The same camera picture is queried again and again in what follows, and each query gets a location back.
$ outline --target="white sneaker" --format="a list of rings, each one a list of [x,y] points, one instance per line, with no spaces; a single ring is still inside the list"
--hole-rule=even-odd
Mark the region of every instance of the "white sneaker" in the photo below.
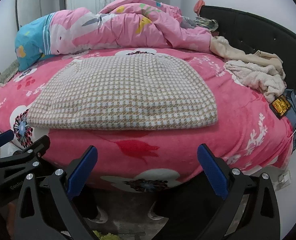
[[[90,219],[90,218],[87,218],[87,219],[90,220],[91,222],[98,223],[98,224],[106,223],[108,221],[108,214],[98,206],[97,206],[97,210],[98,210],[98,215],[96,216],[95,219]]]
[[[152,219],[152,220],[160,220],[160,219],[162,219],[164,217],[161,217],[161,216],[158,216],[158,215],[155,214],[155,212],[153,211],[153,209],[155,207],[155,204],[156,204],[156,202],[154,204],[152,204],[150,210],[148,211],[148,217],[150,219]]]

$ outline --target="bed frame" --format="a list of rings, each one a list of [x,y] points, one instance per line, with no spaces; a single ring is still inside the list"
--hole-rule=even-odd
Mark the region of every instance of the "bed frame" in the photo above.
[[[288,89],[296,93],[296,34],[255,14],[216,6],[203,6],[200,16],[215,19],[219,34],[246,54],[257,50],[275,53],[283,60]]]

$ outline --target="clothing pile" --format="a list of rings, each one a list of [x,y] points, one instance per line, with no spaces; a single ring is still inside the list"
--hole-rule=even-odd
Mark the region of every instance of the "clothing pile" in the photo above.
[[[224,67],[241,84],[263,93],[269,103],[286,89],[283,62],[276,54],[258,50],[255,54],[246,55],[244,51],[230,46],[221,36],[212,37],[210,50],[226,60]]]

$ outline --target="red tulip print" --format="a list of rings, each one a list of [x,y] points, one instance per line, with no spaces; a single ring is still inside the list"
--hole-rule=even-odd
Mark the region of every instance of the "red tulip print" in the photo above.
[[[114,143],[118,145],[124,155],[139,158],[145,163],[147,163],[144,159],[145,156],[158,157],[158,154],[153,151],[158,150],[159,146],[152,146],[148,143],[137,140],[125,140]]]

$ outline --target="green object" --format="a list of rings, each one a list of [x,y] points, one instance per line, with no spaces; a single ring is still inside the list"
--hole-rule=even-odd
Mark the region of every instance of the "green object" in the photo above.
[[[119,236],[112,235],[111,233],[109,233],[105,236],[102,233],[95,231],[95,230],[94,230],[94,233],[99,238],[99,240],[121,240],[121,238]]]

